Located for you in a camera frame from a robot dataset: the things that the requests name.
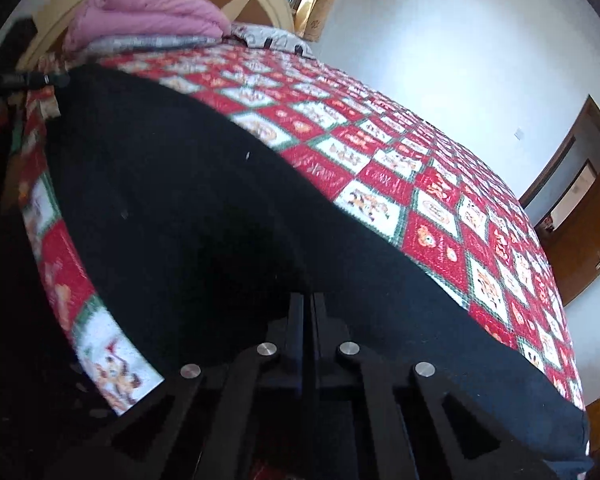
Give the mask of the folded pink blanket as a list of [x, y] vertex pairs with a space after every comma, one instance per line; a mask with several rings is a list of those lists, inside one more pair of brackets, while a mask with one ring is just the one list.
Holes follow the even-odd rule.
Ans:
[[205, 36], [230, 33], [230, 20], [209, 0], [84, 0], [62, 50], [73, 54], [112, 36]]

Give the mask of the grey patterned pillow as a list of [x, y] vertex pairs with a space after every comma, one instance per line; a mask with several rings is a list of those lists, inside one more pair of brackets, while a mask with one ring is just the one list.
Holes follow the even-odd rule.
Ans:
[[264, 49], [315, 58], [311, 47], [293, 32], [273, 26], [234, 22], [227, 41], [237, 42], [247, 48]]

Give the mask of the brown wooden door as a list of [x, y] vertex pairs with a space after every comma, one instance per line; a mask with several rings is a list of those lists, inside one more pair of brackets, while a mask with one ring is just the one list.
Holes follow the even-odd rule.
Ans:
[[545, 241], [545, 253], [566, 306], [600, 276], [600, 173], [569, 217]]

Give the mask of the dark brown door frame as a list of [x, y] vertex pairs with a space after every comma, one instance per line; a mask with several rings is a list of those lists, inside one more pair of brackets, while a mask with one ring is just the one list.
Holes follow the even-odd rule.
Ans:
[[592, 96], [588, 96], [585, 99], [584, 104], [580, 109], [576, 120], [565, 136], [565, 139], [562, 140], [561, 144], [559, 144], [554, 155], [550, 158], [539, 175], [527, 188], [527, 191], [518, 198], [518, 202], [521, 204], [521, 206], [526, 208], [532, 202], [535, 196], [539, 194], [541, 188], [546, 185], [546, 182], [550, 180], [550, 177], [558, 169], [558, 166], [566, 158], [574, 142], [576, 142], [576, 135], [581, 130], [586, 120], [592, 122], [597, 131], [600, 133], [600, 107], [597, 105]]

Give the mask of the black pants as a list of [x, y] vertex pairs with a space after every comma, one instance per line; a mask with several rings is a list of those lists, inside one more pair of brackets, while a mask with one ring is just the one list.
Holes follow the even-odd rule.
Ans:
[[385, 237], [227, 117], [97, 64], [69, 73], [45, 151], [111, 316], [160, 375], [230, 362], [296, 292], [383, 358], [427, 361], [559, 478], [592, 462], [585, 414]]

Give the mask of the red checkered cartoon bedspread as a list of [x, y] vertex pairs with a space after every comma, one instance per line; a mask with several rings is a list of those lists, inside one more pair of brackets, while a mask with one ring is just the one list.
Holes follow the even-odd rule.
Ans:
[[[478, 157], [362, 82], [291, 50], [239, 44], [105, 56], [191, 96], [281, 154], [331, 202], [413, 259], [558, 392], [582, 385], [552, 268], [513, 192]], [[27, 97], [19, 203], [57, 321], [117, 413], [160, 384], [87, 277], [42, 142], [51, 88]]]

